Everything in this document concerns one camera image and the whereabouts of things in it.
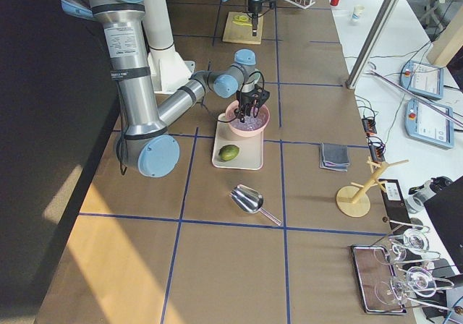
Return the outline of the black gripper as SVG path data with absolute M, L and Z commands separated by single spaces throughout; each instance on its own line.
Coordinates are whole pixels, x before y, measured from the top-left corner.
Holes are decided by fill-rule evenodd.
M 251 16 L 252 36 L 258 35 L 259 14 L 267 3 L 270 9 L 276 5 L 276 0 L 247 0 L 247 13 Z
M 237 119 L 240 122 L 245 122 L 246 117 L 256 118 L 260 108 L 269 99 L 270 92 L 265 88 L 254 84 L 253 88 L 245 91 L 244 88 L 237 91 Z

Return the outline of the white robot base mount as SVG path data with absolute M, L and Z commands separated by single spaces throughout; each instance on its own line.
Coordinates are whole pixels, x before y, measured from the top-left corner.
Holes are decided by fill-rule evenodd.
M 148 41 L 148 63 L 156 93 L 172 94 L 195 71 L 195 62 L 177 53 L 171 31 L 166 0 L 144 0 L 143 28 Z

